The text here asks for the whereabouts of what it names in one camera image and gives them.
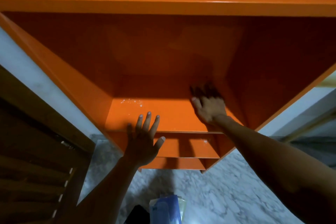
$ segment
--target wooden door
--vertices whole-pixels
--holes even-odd
[[[94,143],[0,67],[0,223],[73,210]]]

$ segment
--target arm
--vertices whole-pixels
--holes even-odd
[[[76,207],[75,211],[61,217],[57,223],[111,224],[116,222],[120,205],[137,169],[152,162],[165,141],[165,138],[161,137],[153,145],[160,117],[156,116],[149,130],[150,121],[149,112],[141,128],[142,115],[140,115],[135,127],[135,136],[132,134],[131,125],[128,125],[128,145],[124,156]]]
[[[192,98],[199,117],[219,127],[259,178],[283,204],[306,223],[335,223],[336,172],[304,152],[252,129],[225,113],[224,100],[206,86]]]

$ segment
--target forearm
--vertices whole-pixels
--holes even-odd
[[[71,215],[58,223],[115,223],[120,205],[137,171],[122,157],[110,173],[85,197]]]
[[[317,196],[310,205],[326,200],[324,208],[335,207],[335,171],[304,152],[241,126],[227,116],[216,119],[243,157],[273,192],[292,211],[301,215],[307,194]]]

